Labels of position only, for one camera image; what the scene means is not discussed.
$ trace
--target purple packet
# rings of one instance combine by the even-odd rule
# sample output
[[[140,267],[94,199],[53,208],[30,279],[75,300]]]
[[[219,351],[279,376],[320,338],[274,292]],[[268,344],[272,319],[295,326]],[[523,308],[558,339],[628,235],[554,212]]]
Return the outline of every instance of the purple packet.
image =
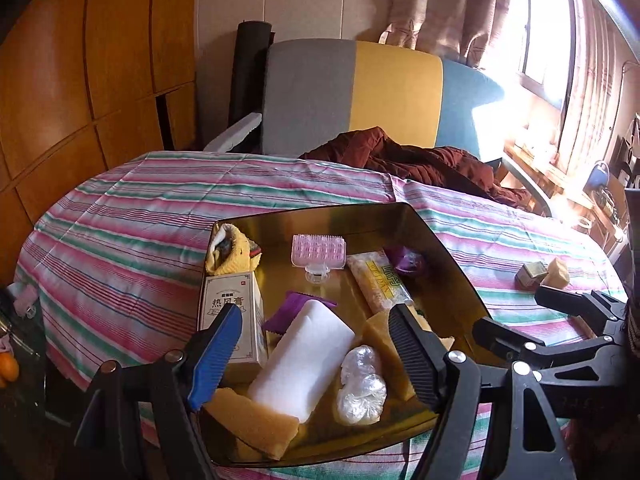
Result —
[[[325,298],[318,298],[310,294],[288,290],[284,297],[284,302],[280,305],[276,313],[262,324],[262,328],[267,332],[283,335],[300,310],[302,310],[304,304],[309,300],[318,300],[328,308],[336,306],[336,303],[326,300]]]
[[[402,245],[385,247],[386,257],[399,276],[415,278],[425,273],[427,262],[420,253]]]

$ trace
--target orange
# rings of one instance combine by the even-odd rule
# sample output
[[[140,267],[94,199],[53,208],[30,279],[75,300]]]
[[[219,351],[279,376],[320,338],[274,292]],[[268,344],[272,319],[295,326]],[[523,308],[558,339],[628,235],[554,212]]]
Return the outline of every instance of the orange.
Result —
[[[20,375],[20,367],[18,361],[9,352],[3,352],[0,354],[0,376],[4,380],[13,383]]]

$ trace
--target striped tablecloth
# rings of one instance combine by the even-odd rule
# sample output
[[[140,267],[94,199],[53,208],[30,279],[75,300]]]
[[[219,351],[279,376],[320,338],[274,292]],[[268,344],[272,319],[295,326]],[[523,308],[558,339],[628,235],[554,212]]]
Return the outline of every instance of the striped tablecloth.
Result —
[[[107,359],[147,363],[187,342],[196,327],[213,222],[365,202],[411,204],[494,319],[548,344],[579,335],[565,316],[515,290],[514,275],[523,262],[560,256],[568,263],[570,290],[595,288],[625,298],[600,248],[557,221],[339,164],[201,152],[149,153],[78,186],[37,222],[22,248],[16,279],[39,291],[50,359],[85,388]],[[476,476],[489,413],[489,406],[480,407],[465,479]],[[153,431],[149,424],[145,430]],[[219,473],[230,479],[404,478],[427,437],[317,466]]]

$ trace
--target screw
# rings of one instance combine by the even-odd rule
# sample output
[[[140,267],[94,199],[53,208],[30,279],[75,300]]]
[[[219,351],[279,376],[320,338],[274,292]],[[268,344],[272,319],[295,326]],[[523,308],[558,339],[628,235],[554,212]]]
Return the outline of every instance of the screw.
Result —
[[[169,363],[179,363],[182,361],[184,357],[184,353],[182,350],[169,350],[166,354],[164,354],[164,360]]]
[[[531,368],[524,361],[516,361],[513,364],[513,371],[518,375],[529,375]]]
[[[464,352],[460,350],[452,350],[447,354],[447,357],[455,363],[463,363],[466,361],[466,355]]]
[[[113,360],[105,361],[100,365],[100,371],[103,374],[110,374],[111,372],[116,371],[117,362]]]

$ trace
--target white wall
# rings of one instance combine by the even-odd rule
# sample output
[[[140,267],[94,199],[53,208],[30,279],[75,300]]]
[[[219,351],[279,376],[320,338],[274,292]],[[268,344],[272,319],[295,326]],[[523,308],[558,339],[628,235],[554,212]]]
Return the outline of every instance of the white wall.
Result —
[[[226,128],[236,27],[273,25],[275,41],[343,38],[377,41],[392,0],[196,0],[196,84],[206,141]]]

